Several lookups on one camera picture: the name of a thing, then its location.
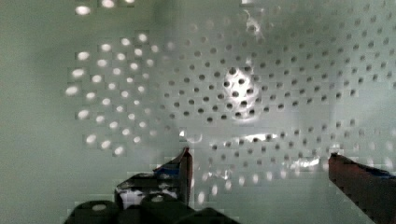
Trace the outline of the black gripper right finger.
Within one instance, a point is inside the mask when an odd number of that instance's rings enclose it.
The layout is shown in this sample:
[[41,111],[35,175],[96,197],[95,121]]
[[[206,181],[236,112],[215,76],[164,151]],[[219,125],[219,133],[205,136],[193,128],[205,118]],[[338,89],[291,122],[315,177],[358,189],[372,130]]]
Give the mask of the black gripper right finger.
[[329,179],[375,224],[395,224],[396,177],[332,153]]

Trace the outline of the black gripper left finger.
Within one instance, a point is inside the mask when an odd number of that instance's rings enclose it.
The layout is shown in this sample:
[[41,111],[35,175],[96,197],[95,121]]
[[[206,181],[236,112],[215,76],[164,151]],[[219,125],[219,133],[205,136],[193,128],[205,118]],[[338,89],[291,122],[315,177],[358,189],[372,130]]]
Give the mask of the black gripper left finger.
[[155,168],[151,173],[131,176],[115,187],[115,203],[122,209],[139,205],[153,194],[167,194],[185,204],[189,203],[192,180],[192,155],[190,148],[169,162]]

